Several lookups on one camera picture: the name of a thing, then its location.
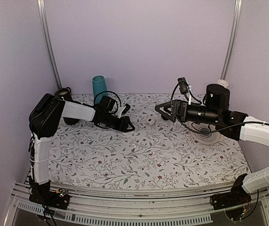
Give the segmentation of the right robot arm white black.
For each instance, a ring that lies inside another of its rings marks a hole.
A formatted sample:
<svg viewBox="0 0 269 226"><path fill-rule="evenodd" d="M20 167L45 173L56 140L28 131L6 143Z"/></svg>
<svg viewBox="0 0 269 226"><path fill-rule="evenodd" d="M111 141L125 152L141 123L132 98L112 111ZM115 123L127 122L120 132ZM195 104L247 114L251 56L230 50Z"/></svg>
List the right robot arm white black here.
<svg viewBox="0 0 269 226"><path fill-rule="evenodd" d="M185 101L171 98L169 102L155 106L162 118L182 125L186 122L214 125L214 132L239 141L250 141L269 147L269 123L258 120L246 113L229 110L230 91L219 84L206 87L203 101L192 103L194 99L189 85L179 80L176 85ZM239 176L227 195L230 205L238 205L246 194L269 186L269 166L251 174Z"/></svg>

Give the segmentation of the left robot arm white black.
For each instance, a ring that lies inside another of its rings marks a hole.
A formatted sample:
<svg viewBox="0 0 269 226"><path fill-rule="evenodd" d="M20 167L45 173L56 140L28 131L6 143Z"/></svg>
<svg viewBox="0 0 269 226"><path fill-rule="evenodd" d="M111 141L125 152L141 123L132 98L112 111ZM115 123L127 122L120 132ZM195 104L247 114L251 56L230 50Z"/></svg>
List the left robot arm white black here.
<svg viewBox="0 0 269 226"><path fill-rule="evenodd" d="M36 198L43 204L50 204L54 199L48 175L49 149L61 118L92 122L102 129L132 132L135 127L125 115L129 109L129 104L122 105L120 99L114 100L108 96L87 105L63 96L45 94L29 116L32 134L29 145L30 183Z"/></svg>

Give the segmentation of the black earbud case right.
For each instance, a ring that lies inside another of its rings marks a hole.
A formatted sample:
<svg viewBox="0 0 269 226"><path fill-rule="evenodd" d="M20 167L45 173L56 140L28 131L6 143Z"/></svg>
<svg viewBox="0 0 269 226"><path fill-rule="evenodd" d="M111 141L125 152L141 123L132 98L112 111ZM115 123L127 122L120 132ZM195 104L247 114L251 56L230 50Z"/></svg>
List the black earbud case right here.
<svg viewBox="0 0 269 226"><path fill-rule="evenodd" d="M165 121L169 120L168 118L166 118L165 116L161 115L161 118Z"/></svg>

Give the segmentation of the teal tapered vase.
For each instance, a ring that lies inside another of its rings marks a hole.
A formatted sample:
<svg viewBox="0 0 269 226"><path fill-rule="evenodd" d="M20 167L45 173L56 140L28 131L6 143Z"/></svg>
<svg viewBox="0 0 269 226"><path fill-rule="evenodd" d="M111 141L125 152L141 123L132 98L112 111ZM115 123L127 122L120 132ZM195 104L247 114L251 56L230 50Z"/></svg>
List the teal tapered vase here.
<svg viewBox="0 0 269 226"><path fill-rule="evenodd" d="M103 75L97 75L92 78L92 88L95 104L99 103L103 96L108 96L106 81Z"/></svg>

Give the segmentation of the white ribbed vase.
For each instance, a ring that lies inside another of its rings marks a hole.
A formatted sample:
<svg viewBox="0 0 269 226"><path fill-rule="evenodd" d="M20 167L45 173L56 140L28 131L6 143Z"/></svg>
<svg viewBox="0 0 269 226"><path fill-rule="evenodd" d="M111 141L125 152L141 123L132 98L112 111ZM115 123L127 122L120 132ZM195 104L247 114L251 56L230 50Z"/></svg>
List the white ribbed vase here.
<svg viewBox="0 0 269 226"><path fill-rule="evenodd" d="M223 86L224 88L227 88L229 86L229 83L226 81L226 80L223 80L223 79L219 79L217 81L217 83L221 86Z"/></svg>

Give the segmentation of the metal front rail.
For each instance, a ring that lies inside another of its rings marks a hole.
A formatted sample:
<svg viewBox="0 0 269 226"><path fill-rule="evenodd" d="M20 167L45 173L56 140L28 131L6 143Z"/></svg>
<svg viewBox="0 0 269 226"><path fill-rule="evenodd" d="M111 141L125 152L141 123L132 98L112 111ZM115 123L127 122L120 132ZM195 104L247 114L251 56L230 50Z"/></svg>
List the metal front rail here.
<svg viewBox="0 0 269 226"><path fill-rule="evenodd" d="M252 194L242 220L233 216L241 206L215 210L214 194L230 190L230 183L163 190L117 190L51 184L51 190L67 189L66 210L53 209L50 218L43 207L29 201L29 183L17 182L9 199L6 226L269 226L269 193Z"/></svg>

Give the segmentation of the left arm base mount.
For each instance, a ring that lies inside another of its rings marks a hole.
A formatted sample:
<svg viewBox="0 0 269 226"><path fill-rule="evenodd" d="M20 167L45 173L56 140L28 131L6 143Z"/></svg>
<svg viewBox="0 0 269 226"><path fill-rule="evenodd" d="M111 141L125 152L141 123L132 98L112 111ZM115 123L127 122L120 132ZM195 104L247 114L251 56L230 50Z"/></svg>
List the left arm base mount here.
<svg viewBox="0 0 269 226"><path fill-rule="evenodd" d="M45 207L53 207L61 210L67 210L70 195L66 189L50 190L50 182L39 185L33 181L30 182L31 194L29 201L44 205Z"/></svg>

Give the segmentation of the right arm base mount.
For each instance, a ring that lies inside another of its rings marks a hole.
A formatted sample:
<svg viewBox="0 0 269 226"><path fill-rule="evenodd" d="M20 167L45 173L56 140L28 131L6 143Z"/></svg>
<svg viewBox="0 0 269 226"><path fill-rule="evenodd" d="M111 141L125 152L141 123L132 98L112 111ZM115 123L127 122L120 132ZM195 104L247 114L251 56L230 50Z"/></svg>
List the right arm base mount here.
<svg viewBox="0 0 269 226"><path fill-rule="evenodd" d="M232 185L229 192L217 193L210 197L210 204L214 210L230 208L237 205L249 203L252 199L249 193L243 188L243 180L247 174L240 175Z"/></svg>

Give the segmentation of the right metal frame post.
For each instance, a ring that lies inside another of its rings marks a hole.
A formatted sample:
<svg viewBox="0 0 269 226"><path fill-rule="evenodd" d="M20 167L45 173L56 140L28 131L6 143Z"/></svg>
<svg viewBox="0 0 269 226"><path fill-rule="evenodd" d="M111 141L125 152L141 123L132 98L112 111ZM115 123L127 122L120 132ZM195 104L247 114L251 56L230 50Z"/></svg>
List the right metal frame post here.
<svg viewBox="0 0 269 226"><path fill-rule="evenodd" d="M220 76L220 79L222 80L227 80L227 74L228 74L228 70L229 70L229 66L230 66L230 62L232 58L232 53L233 53L233 49L236 42L236 36L237 36L238 28L239 28L239 23L240 23L242 3L243 3L242 0L235 0L228 47L227 47L227 52L226 52L226 56L225 56L225 60L223 63L222 72Z"/></svg>

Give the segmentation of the metal frame post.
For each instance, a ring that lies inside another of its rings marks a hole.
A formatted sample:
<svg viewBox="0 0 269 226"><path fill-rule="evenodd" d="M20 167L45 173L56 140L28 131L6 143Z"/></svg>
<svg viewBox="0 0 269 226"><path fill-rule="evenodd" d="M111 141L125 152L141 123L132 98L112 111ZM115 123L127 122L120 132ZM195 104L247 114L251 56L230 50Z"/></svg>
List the metal frame post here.
<svg viewBox="0 0 269 226"><path fill-rule="evenodd" d="M229 70L229 66L230 66L230 62L232 58L232 53L233 53L233 49L236 42L236 36L237 36L238 28L239 28L239 23L240 23L242 3L243 3L242 0L235 0L228 47L227 47L227 52L226 52L226 56L225 56L225 60L223 63L222 72L220 76L220 79L222 80L227 80L227 74L228 74L228 70Z"/></svg>
<svg viewBox="0 0 269 226"><path fill-rule="evenodd" d="M38 6L38 13L39 13L39 18L40 18L40 23L41 23L42 34L45 40L46 50L49 57L51 70L54 76L54 81L55 81L57 89L60 89L62 88L62 83L59 77L56 59L55 59L55 55L54 55L54 51L53 51L53 47L51 43L51 37L49 33L49 26L48 26L47 14L46 14L46 8L45 8L45 1L37 0L37 6Z"/></svg>

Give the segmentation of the left metal frame post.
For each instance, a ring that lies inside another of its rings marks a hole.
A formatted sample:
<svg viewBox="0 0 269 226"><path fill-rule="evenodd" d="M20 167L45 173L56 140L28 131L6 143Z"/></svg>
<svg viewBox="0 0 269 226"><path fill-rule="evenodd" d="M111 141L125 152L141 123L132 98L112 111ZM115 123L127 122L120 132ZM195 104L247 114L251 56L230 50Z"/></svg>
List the left metal frame post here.
<svg viewBox="0 0 269 226"><path fill-rule="evenodd" d="M49 57L51 70L54 76L54 81L55 81L57 89L60 89L62 88L62 83L59 77L56 59L55 59L55 55L54 55L54 51L53 51L53 47L51 43L51 37L49 33L49 26L48 26L47 14L46 14L46 8L45 8L45 1L37 0L37 6L38 6L38 13L39 13L39 18L40 18L40 23L41 23L42 34L45 40L46 50Z"/></svg>

